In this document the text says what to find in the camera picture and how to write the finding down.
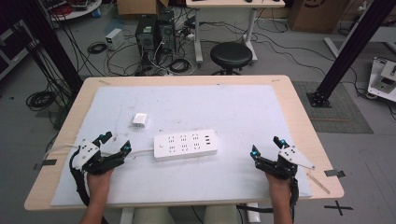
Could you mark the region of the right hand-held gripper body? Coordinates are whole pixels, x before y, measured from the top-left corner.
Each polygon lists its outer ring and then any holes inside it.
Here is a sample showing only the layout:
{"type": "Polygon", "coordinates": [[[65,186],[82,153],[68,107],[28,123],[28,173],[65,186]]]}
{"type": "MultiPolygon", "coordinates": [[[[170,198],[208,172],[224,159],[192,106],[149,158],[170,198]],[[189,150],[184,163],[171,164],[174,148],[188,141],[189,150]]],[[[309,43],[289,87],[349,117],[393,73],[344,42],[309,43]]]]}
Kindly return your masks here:
{"type": "Polygon", "coordinates": [[[284,180],[295,177],[299,166],[315,169],[315,165],[296,146],[279,149],[276,155],[276,160],[271,161],[261,154],[261,157],[255,161],[255,167],[284,180]]]}

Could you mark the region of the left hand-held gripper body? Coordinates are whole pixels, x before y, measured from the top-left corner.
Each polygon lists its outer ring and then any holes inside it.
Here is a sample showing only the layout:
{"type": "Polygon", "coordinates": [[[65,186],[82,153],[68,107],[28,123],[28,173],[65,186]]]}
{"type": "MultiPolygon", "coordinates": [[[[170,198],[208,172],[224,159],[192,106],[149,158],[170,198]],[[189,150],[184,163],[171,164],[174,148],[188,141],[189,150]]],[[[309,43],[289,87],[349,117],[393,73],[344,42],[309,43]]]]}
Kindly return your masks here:
{"type": "Polygon", "coordinates": [[[100,146],[106,141],[94,140],[89,142],[84,139],[79,146],[77,161],[74,168],[88,172],[92,175],[102,175],[107,171],[124,164],[125,146],[120,151],[109,156],[101,154],[100,146]]]}

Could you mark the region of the white charger adapter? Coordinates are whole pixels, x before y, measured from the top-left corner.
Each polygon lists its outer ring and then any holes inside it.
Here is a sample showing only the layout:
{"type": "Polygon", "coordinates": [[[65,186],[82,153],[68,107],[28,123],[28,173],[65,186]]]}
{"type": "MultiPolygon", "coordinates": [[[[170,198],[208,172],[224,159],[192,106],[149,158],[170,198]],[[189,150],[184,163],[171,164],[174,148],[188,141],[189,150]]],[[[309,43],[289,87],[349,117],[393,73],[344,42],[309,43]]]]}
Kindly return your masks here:
{"type": "Polygon", "coordinates": [[[148,116],[144,113],[136,113],[132,124],[135,127],[145,128],[148,116]]]}

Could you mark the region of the white power strip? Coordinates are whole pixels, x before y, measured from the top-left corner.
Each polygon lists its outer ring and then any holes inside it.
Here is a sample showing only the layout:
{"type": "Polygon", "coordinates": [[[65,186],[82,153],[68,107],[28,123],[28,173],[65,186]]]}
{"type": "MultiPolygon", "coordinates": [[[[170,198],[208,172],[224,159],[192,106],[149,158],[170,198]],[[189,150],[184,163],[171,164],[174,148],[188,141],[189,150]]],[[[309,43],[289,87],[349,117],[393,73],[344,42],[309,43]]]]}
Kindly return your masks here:
{"type": "Polygon", "coordinates": [[[156,161],[170,161],[217,153],[219,140],[214,130],[161,134],[154,137],[156,161]]]}

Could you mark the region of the person's right hand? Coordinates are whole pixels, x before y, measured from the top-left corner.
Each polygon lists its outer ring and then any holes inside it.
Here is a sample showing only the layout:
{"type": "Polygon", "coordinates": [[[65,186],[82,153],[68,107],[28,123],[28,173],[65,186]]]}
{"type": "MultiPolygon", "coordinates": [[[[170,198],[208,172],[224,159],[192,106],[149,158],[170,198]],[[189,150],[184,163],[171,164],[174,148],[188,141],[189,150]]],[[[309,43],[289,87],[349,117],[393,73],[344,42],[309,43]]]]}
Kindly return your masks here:
{"type": "Polygon", "coordinates": [[[266,174],[271,192],[290,192],[290,181],[288,179],[278,179],[273,175],[266,174]]]}

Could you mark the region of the person's left hand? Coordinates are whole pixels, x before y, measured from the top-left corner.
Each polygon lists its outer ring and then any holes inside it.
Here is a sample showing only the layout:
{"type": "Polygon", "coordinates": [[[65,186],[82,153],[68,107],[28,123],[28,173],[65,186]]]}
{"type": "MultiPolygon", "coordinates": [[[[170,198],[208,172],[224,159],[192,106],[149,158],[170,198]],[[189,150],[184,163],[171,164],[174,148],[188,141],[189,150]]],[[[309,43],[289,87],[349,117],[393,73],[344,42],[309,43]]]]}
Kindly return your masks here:
{"type": "Polygon", "coordinates": [[[88,186],[91,191],[95,190],[105,190],[109,189],[110,177],[112,176],[113,171],[107,171],[102,175],[91,175],[88,174],[88,186]]]}

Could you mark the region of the thin wooden stick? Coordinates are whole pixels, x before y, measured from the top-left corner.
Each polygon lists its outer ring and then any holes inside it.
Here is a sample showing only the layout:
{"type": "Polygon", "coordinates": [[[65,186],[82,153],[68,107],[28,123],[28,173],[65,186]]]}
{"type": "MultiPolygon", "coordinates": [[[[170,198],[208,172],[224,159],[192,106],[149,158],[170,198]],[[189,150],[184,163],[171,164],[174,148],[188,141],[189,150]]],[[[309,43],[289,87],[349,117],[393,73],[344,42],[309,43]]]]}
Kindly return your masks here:
{"type": "Polygon", "coordinates": [[[306,174],[316,185],[318,185],[323,191],[325,191],[327,194],[331,194],[331,192],[313,175],[310,173],[306,174]]]}

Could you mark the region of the black tape strip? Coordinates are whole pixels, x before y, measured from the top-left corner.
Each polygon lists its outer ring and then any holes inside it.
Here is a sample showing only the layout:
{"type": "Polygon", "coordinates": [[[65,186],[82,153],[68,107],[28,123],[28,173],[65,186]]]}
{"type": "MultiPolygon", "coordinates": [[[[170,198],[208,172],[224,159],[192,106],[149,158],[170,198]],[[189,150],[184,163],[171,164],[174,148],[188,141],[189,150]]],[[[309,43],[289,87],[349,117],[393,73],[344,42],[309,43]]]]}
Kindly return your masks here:
{"type": "Polygon", "coordinates": [[[337,171],[335,169],[324,171],[324,173],[326,176],[336,176],[338,178],[346,176],[344,171],[337,171]]]}
{"type": "Polygon", "coordinates": [[[34,166],[34,170],[41,170],[43,166],[55,165],[57,160],[43,160],[40,163],[36,163],[34,166]]]}

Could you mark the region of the white table leg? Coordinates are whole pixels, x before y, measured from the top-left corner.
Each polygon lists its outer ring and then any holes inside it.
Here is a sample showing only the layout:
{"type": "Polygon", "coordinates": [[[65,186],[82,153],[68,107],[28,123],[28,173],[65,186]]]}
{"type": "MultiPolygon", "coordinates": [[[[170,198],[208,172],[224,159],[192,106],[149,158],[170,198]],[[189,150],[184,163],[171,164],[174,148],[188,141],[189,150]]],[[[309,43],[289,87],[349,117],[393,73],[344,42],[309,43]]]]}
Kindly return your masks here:
{"type": "Polygon", "coordinates": [[[132,207],[123,208],[120,216],[120,224],[133,224],[134,209],[132,207]]]}
{"type": "MultiPolygon", "coordinates": [[[[252,208],[258,208],[258,203],[247,203],[247,206],[252,208]]],[[[259,212],[248,210],[247,221],[249,224],[260,224],[261,218],[259,212]]]]}

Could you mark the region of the grey floor mat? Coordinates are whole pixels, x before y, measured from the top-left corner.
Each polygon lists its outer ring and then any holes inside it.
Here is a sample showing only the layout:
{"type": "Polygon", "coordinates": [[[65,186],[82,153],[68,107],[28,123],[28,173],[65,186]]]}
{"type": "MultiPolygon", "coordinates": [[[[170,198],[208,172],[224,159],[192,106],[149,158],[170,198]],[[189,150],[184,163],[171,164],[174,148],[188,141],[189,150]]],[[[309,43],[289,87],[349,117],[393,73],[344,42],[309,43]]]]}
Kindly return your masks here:
{"type": "Polygon", "coordinates": [[[319,82],[293,81],[292,85],[317,133],[373,133],[342,84],[332,92],[329,105],[323,107],[313,107],[308,100],[308,93],[314,92],[319,82]]]}

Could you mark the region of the black tape cross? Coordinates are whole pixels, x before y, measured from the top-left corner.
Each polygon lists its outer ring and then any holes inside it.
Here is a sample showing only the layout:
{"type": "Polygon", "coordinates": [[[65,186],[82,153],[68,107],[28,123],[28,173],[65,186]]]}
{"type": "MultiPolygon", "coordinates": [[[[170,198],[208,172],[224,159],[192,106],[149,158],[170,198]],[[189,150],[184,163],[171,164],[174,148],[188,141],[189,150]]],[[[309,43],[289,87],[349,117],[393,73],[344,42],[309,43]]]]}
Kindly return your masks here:
{"type": "Polygon", "coordinates": [[[338,201],[335,202],[335,205],[324,205],[325,209],[335,209],[338,211],[339,215],[342,216],[344,214],[344,210],[352,211],[353,208],[350,206],[343,206],[338,201]]]}

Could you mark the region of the white power supply box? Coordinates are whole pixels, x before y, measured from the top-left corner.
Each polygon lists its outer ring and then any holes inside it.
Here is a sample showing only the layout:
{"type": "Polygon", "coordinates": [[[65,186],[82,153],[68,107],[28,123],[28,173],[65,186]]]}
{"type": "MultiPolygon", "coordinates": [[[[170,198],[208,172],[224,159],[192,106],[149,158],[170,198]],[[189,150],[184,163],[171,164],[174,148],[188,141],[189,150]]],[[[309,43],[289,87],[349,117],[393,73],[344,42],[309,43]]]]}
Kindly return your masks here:
{"type": "Polygon", "coordinates": [[[106,35],[106,42],[109,49],[118,49],[125,42],[122,30],[115,28],[108,35],[106,35]]]}

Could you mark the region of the black round stool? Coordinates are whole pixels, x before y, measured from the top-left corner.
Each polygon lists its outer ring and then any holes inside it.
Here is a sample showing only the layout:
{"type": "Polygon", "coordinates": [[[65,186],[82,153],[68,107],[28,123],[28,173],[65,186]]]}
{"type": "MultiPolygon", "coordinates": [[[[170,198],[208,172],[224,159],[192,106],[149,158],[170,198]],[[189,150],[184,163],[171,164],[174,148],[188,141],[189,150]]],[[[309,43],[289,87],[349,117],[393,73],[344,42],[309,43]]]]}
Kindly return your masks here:
{"type": "Polygon", "coordinates": [[[225,42],[217,44],[210,51],[211,60],[221,69],[214,75],[238,75],[235,69],[241,70],[248,65],[253,58],[251,50],[240,43],[225,42]]]}

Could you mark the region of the black computer tower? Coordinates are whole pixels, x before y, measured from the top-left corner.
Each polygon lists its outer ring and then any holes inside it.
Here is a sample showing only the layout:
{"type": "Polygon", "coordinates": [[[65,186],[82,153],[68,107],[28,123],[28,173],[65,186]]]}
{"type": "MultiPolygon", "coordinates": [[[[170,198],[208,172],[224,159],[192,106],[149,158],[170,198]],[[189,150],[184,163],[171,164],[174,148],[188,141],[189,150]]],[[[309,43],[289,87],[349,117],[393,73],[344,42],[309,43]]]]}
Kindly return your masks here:
{"type": "Polygon", "coordinates": [[[154,53],[158,47],[156,21],[155,15],[142,15],[135,30],[135,38],[143,64],[152,64],[155,61],[154,53]]]}
{"type": "Polygon", "coordinates": [[[158,18],[159,29],[163,42],[163,52],[172,54],[176,50],[175,20],[172,10],[162,11],[158,18]]]}

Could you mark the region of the white machine base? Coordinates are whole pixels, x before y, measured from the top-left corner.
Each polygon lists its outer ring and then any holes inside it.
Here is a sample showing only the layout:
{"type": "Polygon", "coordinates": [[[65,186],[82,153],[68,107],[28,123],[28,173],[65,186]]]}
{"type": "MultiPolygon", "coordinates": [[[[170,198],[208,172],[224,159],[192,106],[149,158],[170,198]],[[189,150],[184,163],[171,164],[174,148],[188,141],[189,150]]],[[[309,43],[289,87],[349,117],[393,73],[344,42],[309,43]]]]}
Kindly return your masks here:
{"type": "Polygon", "coordinates": [[[375,57],[368,92],[396,103],[396,62],[375,57]]]}

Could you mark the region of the grey metal rack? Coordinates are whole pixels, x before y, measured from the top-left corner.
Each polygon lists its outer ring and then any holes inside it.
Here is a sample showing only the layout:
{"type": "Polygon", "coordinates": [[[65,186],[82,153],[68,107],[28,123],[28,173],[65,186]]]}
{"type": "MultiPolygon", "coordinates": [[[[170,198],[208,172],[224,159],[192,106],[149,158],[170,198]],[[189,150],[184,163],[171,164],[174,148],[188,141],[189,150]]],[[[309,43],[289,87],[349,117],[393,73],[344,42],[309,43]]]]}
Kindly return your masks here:
{"type": "Polygon", "coordinates": [[[0,80],[34,49],[37,40],[23,20],[13,25],[0,24],[0,80]]]}

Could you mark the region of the round white table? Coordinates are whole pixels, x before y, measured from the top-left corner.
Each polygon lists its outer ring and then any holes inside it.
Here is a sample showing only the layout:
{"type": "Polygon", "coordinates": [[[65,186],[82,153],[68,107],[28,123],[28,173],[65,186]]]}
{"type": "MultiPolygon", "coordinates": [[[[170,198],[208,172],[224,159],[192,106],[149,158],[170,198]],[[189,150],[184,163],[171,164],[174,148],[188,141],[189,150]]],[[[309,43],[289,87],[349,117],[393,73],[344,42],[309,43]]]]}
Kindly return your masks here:
{"type": "Polygon", "coordinates": [[[94,12],[102,0],[39,0],[53,21],[66,21],[94,12]]]}

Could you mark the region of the cardboard box with dark logo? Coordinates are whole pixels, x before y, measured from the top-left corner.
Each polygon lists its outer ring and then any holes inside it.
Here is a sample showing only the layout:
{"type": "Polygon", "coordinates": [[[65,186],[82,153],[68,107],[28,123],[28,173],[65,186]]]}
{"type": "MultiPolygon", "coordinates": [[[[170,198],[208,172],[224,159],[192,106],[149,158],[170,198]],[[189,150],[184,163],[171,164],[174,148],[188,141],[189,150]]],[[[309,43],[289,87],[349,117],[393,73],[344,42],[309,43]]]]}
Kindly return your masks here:
{"type": "Polygon", "coordinates": [[[294,0],[288,17],[296,32],[331,33],[350,0],[294,0]]]}

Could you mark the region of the plain cardboard box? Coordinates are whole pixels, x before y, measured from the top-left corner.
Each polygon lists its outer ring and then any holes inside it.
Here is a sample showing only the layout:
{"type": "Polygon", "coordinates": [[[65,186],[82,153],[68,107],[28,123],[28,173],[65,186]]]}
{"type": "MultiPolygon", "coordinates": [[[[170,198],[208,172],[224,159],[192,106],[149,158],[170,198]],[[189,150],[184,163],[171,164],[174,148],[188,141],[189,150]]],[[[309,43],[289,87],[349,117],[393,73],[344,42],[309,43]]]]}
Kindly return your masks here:
{"type": "Polygon", "coordinates": [[[120,15],[157,14],[169,0],[117,0],[120,15]]]}

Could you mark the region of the white desk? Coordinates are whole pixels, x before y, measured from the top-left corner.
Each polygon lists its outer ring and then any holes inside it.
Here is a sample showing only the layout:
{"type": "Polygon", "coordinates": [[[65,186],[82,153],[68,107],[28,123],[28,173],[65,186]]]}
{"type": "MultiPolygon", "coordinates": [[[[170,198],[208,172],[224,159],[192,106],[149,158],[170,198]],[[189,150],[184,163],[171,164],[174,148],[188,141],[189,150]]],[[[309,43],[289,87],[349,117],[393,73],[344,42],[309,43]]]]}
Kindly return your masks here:
{"type": "Polygon", "coordinates": [[[254,27],[254,21],[257,15],[257,11],[260,8],[282,8],[286,4],[283,0],[253,0],[251,3],[247,3],[246,0],[186,0],[187,7],[194,10],[195,24],[194,24],[194,54],[195,61],[200,64],[204,60],[201,38],[200,38],[200,22],[202,10],[209,9],[210,12],[214,13],[216,8],[223,8],[224,12],[235,12],[239,10],[246,10],[248,12],[248,27],[247,32],[242,35],[243,43],[251,50],[253,58],[252,61],[255,63],[258,61],[256,52],[251,43],[251,37],[254,27]]]}

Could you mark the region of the black aluminium frame post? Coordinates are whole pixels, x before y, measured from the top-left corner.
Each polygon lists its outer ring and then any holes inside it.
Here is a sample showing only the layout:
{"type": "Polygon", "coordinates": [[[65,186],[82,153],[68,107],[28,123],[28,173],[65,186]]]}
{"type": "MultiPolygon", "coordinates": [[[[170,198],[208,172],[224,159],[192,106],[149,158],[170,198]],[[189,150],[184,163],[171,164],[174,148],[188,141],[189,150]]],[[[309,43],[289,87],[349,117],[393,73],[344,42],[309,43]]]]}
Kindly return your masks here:
{"type": "Polygon", "coordinates": [[[374,0],[371,3],[325,78],[314,92],[306,94],[312,107],[330,107],[329,98],[332,92],[395,7],[396,0],[374,0]]]}
{"type": "Polygon", "coordinates": [[[21,12],[29,30],[43,45],[52,62],[56,65],[72,94],[77,95],[83,81],[65,52],[56,32],[51,28],[45,11],[38,0],[15,0],[15,5],[21,12]]]}

